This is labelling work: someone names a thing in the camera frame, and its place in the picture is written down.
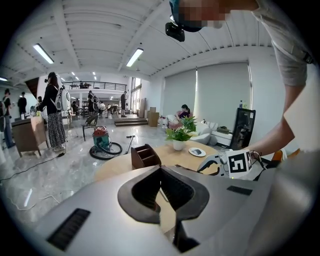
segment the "gray t-shirt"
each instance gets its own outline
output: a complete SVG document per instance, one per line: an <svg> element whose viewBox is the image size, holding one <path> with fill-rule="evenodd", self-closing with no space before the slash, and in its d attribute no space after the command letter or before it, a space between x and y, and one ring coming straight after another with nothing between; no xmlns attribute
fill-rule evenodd
<svg viewBox="0 0 320 256"><path fill-rule="evenodd" d="M306 47L287 16L268 0L256 0L259 8L252 12L270 34L283 82L304 86L307 80Z"/></svg>

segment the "vacuum wand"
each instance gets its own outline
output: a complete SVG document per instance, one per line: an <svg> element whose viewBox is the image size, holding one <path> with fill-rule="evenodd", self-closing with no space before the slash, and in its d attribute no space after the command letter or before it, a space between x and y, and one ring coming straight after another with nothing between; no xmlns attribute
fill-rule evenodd
<svg viewBox="0 0 320 256"><path fill-rule="evenodd" d="M132 143L132 140L134 139L134 137L136 137L136 136L135 136L135 135L127 136L127 138L131 138L131 139L130 139L129 145L128 145L128 147L127 147L126 152L124 153L124 155L128 154L129 148L130 148L130 146L131 146L131 143Z"/></svg>

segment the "railing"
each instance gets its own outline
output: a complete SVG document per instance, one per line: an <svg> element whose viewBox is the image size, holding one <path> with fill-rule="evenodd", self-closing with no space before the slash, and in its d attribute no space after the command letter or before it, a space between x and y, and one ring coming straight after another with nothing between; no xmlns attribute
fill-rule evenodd
<svg viewBox="0 0 320 256"><path fill-rule="evenodd" d="M127 85L113 82L97 82L97 81L83 81L83 82L63 82L67 90L90 89L90 90L113 90L124 92L127 90Z"/></svg>

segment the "ceiling light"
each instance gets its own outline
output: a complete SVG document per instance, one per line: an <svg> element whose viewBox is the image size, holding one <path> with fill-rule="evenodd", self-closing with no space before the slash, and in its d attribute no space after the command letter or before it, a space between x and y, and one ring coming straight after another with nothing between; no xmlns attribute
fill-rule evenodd
<svg viewBox="0 0 320 256"><path fill-rule="evenodd" d="M35 44L33 46L33 48L40 53L40 55L49 63L49 64L53 64L54 60L52 58L50 58L50 56L46 53L46 51L41 47L40 44Z"/></svg>
<svg viewBox="0 0 320 256"><path fill-rule="evenodd" d="M131 57L131 59L129 60L129 62L126 66L131 67L143 52L144 52L144 50L141 48L136 49L134 55Z"/></svg>

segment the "marble floor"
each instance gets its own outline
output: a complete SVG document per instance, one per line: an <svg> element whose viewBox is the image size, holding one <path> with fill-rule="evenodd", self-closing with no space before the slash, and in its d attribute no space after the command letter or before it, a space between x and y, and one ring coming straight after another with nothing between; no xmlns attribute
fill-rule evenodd
<svg viewBox="0 0 320 256"><path fill-rule="evenodd" d="M85 119L82 117L76 117L73 120L73 128L68 131L66 154L62 157L55 158L59 153L47 148L46 143L40 145L42 156L39 156L38 152L25 152L20 158L15 147L3 151L6 161L0 165L0 179L9 178L15 173L42 163L0 184L2 200L11 216L19 222L33 228L37 221L58 202L64 201L94 181L96 171L106 161L90 156L89 150L93 146L93 129L85 130L86 141L84 141L81 127L84 122ZM129 135L135 135L132 146L148 143L152 147L159 147L170 143L165 140L165 129L161 127L148 125L116 127L114 119L110 118L99 118L97 124L107 127L112 141L122 146L122 154L130 141L126 138ZM214 148L224 153L223 148L217 146ZM30 189L32 193L25 205Z"/></svg>

